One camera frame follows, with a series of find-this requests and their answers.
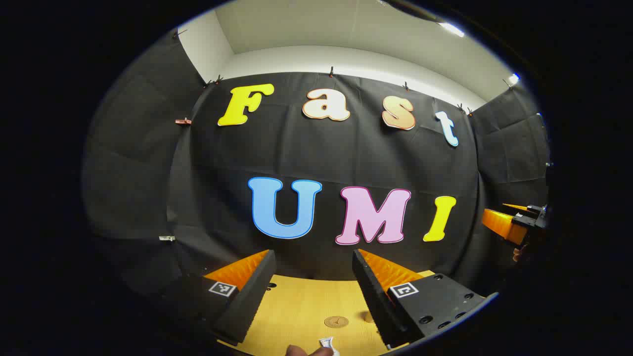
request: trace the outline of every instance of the finger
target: finger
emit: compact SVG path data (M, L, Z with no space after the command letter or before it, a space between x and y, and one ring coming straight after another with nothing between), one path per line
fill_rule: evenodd
M320 347L317 351L314 351L310 356L333 356L334 350L329 347Z
M308 354L298 346L288 345L288 348L285 351L285 356L308 356Z

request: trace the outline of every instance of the coin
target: coin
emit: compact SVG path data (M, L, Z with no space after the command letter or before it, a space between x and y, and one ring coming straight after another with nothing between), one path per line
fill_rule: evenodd
M347 324L349 324L349 320L346 317L333 316L325 320L325 325L334 328L344 327Z

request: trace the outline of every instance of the table surface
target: table surface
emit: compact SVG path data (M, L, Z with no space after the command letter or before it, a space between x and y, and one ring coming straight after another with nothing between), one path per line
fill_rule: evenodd
M342 356L388 352L376 324L365 321L368 309L358 282L278 275L270 282L277 286L264 294L244 342L237 346L218 342L255 356L284 356L290 344L311 353L320 347L319 339L333 336L332 345ZM349 324L339 329L326 326L325 319L335 315L347 318Z

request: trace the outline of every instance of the blue letter u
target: blue letter u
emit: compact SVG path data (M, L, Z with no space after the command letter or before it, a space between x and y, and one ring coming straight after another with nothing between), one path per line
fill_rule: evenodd
M255 226L268 236L279 239L296 239L305 235L312 228L315 212L315 196L321 191L319 182L301 179L292 182L292 190L299 195L297 221L291 225L283 225L275 218L275 198L284 186L274 178L255 177L248 181L253 191L253 222Z

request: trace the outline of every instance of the white wall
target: white wall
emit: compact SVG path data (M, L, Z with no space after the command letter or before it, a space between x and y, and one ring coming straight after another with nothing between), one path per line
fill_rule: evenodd
M178 28L180 43L205 82L215 80L233 49L227 41L215 11L204 13Z
M411 62L360 49L330 46L290 46L234 54L221 74L224 79L275 72L320 72L353 75L399 86L406 81L412 90L422 92L471 110L486 103L472 91Z

